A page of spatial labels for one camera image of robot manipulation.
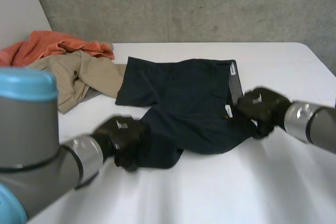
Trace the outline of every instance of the orange cloth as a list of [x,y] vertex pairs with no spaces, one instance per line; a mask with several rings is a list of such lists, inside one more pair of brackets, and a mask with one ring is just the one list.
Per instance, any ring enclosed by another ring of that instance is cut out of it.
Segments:
[[21,41],[0,50],[0,66],[24,67],[45,56],[62,55],[79,49],[97,58],[114,59],[113,48],[107,43],[86,42],[56,31],[34,31],[29,41]]

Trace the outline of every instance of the gloved hand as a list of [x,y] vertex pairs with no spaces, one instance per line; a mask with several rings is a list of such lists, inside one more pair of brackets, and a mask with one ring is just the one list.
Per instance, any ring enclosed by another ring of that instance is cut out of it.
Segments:
[[128,171],[138,168],[137,159],[139,149],[149,151],[150,126],[132,117],[114,116],[101,124],[92,134],[92,137],[102,148],[104,160],[114,156],[117,166]]
[[291,102],[283,95],[267,88],[255,88],[238,99],[236,108],[246,117],[257,121],[256,139],[268,136],[274,126],[284,129],[286,110]]

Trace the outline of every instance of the table surface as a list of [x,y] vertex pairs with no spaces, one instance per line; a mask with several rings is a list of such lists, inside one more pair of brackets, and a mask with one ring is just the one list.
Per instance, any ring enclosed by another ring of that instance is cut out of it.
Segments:
[[[155,62],[235,59],[243,91],[267,86],[291,99],[334,105],[336,78],[299,43],[114,44],[115,62],[128,56]],[[147,109],[116,106],[100,95],[59,115],[60,141],[90,133],[113,114],[142,117]],[[77,223],[333,223],[336,155],[276,129],[228,153],[184,152],[171,169],[131,174],[113,160],[87,188],[71,191],[30,224]]]

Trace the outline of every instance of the gray robot arm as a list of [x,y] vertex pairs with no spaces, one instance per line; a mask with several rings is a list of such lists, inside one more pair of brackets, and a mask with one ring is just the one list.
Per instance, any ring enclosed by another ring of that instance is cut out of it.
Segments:
[[149,130],[139,120],[113,116],[92,135],[60,145],[55,77],[0,68],[0,224],[24,224],[71,189],[88,185],[108,157],[136,169],[132,154],[148,147]]
[[285,131],[307,144],[336,154],[336,109],[294,102],[286,110]]
[[284,95],[256,87],[238,99],[235,106],[243,115],[257,121],[254,138],[261,139],[283,128],[300,141],[336,154],[336,109],[303,101],[290,102]]

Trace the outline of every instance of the navy shorts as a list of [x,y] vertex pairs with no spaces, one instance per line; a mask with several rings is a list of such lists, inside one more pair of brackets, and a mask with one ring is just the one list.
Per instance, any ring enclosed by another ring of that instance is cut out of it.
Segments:
[[141,119],[151,126],[151,148],[147,156],[139,154],[138,166],[170,168],[183,150],[220,154],[253,136],[254,123],[233,107],[241,90],[234,60],[130,57],[115,103],[151,106]]

